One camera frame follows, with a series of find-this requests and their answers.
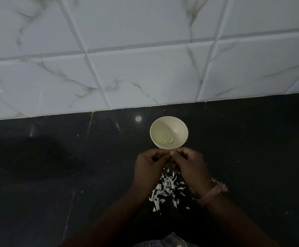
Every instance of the plaid cloth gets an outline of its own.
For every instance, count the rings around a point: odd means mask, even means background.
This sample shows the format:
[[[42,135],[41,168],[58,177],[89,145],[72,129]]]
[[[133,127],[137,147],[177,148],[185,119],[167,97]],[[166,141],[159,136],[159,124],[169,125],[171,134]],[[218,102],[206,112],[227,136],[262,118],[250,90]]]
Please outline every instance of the plaid cloth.
[[[178,237],[176,233],[171,232],[162,240],[151,240],[136,244],[134,247],[198,247],[192,243],[188,243]]]

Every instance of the bowl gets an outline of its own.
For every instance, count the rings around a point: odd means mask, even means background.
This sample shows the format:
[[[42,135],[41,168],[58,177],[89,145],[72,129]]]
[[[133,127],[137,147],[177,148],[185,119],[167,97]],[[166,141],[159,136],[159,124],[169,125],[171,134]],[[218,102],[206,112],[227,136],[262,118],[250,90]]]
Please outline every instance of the bowl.
[[[181,147],[188,138],[185,123],[172,116],[158,118],[151,125],[149,132],[152,141],[160,149],[176,149]]]

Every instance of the black floor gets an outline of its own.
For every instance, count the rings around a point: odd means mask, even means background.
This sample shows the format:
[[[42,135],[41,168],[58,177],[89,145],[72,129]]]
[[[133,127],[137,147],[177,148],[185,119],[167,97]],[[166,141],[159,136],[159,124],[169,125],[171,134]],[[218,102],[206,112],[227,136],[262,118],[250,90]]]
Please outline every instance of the black floor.
[[[161,116],[185,122],[185,146],[204,154],[234,203],[281,245],[299,246],[299,94],[0,120],[0,246],[57,246],[93,223],[131,185]],[[127,246],[171,231],[204,246],[189,204],[164,203],[160,217],[146,202]]]

